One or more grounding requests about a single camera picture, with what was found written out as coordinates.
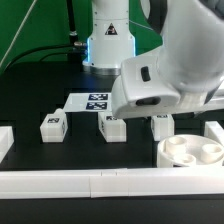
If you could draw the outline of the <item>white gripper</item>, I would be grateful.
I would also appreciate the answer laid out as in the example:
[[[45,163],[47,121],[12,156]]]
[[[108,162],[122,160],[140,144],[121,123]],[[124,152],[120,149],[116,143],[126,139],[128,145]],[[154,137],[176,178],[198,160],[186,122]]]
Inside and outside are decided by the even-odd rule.
[[[211,92],[183,93],[179,102],[179,108],[182,113],[202,113],[224,109],[224,81]]]

